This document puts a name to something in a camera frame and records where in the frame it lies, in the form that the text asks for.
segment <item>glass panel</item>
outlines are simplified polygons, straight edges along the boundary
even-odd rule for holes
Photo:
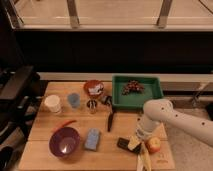
[[[202,2],[213,9],[212,0],[174,0],[168,25],[213,25],[213,14]]]
[[[68,0],[13,1],[24,27],[72,28]],[[75,0],[79,29],[90,26],[158,29],[163,1],[166,0]],[[213,29],[213,0],[173,0],[165,20],[164,29]]]
[[[15,7],[25,26],[70,26],[66,0],[18,0]]]
[[[162,0],[76,0],[80,24],[155,25]]]

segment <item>purple bowl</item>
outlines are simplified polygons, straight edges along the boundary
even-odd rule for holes
[[[74,128],[63,127],[56,131],[49,141],[49,148],[56,157],[65,157],[75,151],[80,136]]]

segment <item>floor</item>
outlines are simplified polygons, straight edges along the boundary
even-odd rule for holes
[[[206,110],[202,108],[177,108],[177,110],[179,112],[209,119]],[[169,124],[165,124],[165,126],[176,165],[176,171],[209,171],[213,169],[212,147],[209,147],[190,135],[185,134],[178,128]],[[7,170],[18,171],[18,163],[25,146],[23,135],[19,129],[17,129],[14,134],[0,146],[0,149],[7,145],[15,148],[15,153]]]

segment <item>blue sponge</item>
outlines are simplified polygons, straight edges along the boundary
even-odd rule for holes
[[[91,128],[88,132],[87,139],[84,144],[85,149],[96,151],[99,139],[100,131],[98,129]]]

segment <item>blue cup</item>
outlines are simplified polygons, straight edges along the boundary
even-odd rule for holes
[[[77,93],[72,93],[67,96],[67,100],[72,108],[78,108],[80,106],[80,96]]]

